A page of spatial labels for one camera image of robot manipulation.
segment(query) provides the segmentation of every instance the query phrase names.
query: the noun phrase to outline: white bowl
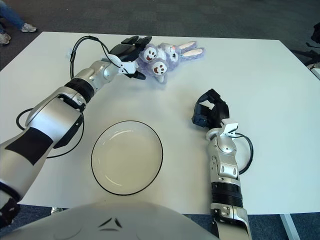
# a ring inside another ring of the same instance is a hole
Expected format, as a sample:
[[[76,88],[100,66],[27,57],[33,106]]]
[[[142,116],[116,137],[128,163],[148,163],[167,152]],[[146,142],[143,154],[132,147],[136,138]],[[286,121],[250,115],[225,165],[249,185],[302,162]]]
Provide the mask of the white bowl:
[[[132,195],[157,177],[163,149],[157,133],[139,121],[122,121],[105,130],[94,144],[91,167],[98,184],[115,195]]]

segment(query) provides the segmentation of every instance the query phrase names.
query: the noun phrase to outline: blue jeans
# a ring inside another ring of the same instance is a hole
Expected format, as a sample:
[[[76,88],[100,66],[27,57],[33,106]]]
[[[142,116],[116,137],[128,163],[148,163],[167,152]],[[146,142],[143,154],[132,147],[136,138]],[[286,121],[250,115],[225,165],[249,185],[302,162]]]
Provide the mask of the blue jeans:
[[[0,0],[0,17],[5,18],[18,29],[21,29],[25,22],[19,17],[19,15],[12,10],[11,7],[5,4],[4,1]],[[5,30],[0,23],[0,33],[4,33]]]

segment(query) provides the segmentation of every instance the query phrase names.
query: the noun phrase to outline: metal table leg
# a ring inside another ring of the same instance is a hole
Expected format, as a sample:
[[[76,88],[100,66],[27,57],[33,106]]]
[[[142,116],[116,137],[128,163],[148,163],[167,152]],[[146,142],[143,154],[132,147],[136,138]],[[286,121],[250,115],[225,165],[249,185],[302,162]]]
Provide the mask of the metal table leg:
[[[282,223],[284,225],[286,234],[288,235],[289,240],[300,240],[299,234],[297,232],[294,221],[291,218],[290,214],[280,214]]]

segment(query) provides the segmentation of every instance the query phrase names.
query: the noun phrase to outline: person's leg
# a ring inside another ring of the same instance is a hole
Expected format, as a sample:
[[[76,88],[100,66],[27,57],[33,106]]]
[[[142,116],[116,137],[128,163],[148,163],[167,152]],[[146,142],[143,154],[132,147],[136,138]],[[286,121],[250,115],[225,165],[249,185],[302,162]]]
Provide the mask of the person's leg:
[[[0,16],[7,19],[19,30],[23,27],[25,22],[20,18],[20,16],[12,10],[11,7],[5,4],[4,1],[0,0]]]

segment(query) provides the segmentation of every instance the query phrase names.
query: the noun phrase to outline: bunny ear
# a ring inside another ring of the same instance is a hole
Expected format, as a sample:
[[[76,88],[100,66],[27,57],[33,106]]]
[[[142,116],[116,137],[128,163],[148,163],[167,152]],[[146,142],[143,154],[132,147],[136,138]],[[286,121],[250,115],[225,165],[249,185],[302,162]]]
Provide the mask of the bunny ear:
[[[205,49],[203,47],[192,49],[190,51],[187,51],[181,55],[181,59],[183,61],[186,60],[192,60],[192,59],[198,59],[201,58],[205,54]]]
[[[196,41],[190,41],[190,42],[187,42],[185,44],[182,44],[182,45],[179,45],[178,46],[179,49],[181,50],[182,53],[185,53],[191,49],[194,49],[197,47],[197,42]]]

